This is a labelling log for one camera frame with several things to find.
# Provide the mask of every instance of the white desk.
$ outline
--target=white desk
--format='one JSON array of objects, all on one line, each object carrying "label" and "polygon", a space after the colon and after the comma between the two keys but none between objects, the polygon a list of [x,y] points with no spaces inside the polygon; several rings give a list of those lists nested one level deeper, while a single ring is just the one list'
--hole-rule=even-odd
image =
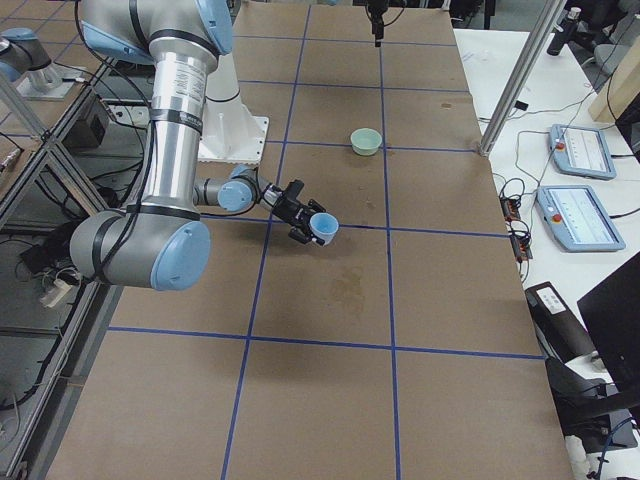
[{"label": "white desk", "polygon": [[[490,118],[524,45],[527,33],[479,30],[455,30],[460,56],[463,61],[469,89],[479,117]],[[542,53],[519,100],[529,104],[529,111],[561,109],[579,102],[589,93],[591,84],[567,47],[557,57]],[[493,171],[505,178],[519,177],[525,181],[526,192],[532,192],[536,183],[515,167],[516,137],[523,130],[548,131],[554,123],[574,126],[607,127],[591,120],[588,107],[595,99],[593,93],[581,107],[573,106],[562,112],[526,115],[509,120],[491,152]],[[486,123],[480,123],[481,129]],[[616,128],[605,130],[612,154],[631,153]],[[546,135],[523,133],[520,136],[518,164],[540,178],[549,158]],[[640,206],[640,165],[635,158],[615,159],[617,178],[611,181],[590,180],[564,175],[550,164],[542,185],[591,185],[610,215],[626,213]],[[501,180],[496,180],[500,188]],[[640,250],[640,214],[615,220],[627,247],[614,253],[567,253],[555,242],[543,219],[533,207],[533,196],[523,198],[521,214],[532,226],[532,252],[529,274],[524,287],[551,281],[567,304],[579,317],[577,301],[617,267]],[[584,376],[588,369],[576,368]],[[616,476],[640,477],[640,448],[608,452],[609,464],[603,470],[603,479]]]}]

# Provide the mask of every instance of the blue joint cap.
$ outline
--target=blue joint cap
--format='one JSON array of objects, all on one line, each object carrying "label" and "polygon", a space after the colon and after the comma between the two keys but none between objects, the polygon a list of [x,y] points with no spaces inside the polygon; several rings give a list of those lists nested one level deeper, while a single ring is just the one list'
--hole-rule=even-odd
[{"label": "blue joint cap", "polygon": [[90,23],[83,21],[82,31],[84,32],[87,45],[92,50],[129,63],[138,63],[141,65],[153,65],[154,63],[153,57],[144,50],[110,33],[100,30]]},{"label": "blue joint cap", "polygon": [[209,38],[220,54],[233,50],[233,25],[226,0],[196,0],[198,13]]},{"label": "blue joint cap", "polygon": [[233,170],[231,170],[231,175],[229,178],[235,178],[238,175],[241,175],[243,172],[247,170],[251,170],[251,167],[247,167],[246,165],[236,165]]},{"label": "blue joint cap", "polygon": [[239,212],[253,202],[251,188],[238,180],[230,180],[218,192],[218,204],[228,212]]},{"label": "blue joint cap", "polygon": [[211,237],[202,222],[189,222],[169,238],[151,270],[156,290],[185,290],[193,286],[209,260]]},{"label": "blue joint cap", "polygon": [[13,68],[8,63],[0,61],[0,72],[4,73],[10,82],[15,82],[20,78],[20,72]]},{"label": "blue joint cap", "polygon": [[5,30],[0,33],[4,38],[9,40],[10,42],[16,42],[18,40],[37,40],[38,37],[30,28],[10,28],[9,30]]}]

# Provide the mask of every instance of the computer monitor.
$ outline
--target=computer monitor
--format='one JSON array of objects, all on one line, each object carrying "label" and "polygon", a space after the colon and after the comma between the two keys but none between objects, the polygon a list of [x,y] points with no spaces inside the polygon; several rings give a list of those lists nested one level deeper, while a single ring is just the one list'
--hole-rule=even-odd
[{"label": "computer monitor", "polygon": [[[582,297],[578,309],[615,386],[583,379],[555,359],[547,372],[563,432],[579,436],[591,453],[629,413],[640,421],[640,253]],[[612,448],[635,446],[627,424]]]}]

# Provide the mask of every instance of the white and blue device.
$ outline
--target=white and blue device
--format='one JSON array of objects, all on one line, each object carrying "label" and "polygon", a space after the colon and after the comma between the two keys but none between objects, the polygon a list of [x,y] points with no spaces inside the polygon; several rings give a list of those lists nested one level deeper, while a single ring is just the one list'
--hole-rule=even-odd
[{"label": "white and blue device", "polygon": [[540,187],[537,205],[556,240],[569,252],[611,252],[625,243],[588,185]]},{"label": "white and blue device", "polygon": [[562,173],[601,180],[616,177],[602,130],[556,124],[549,131],[549,145]]}]

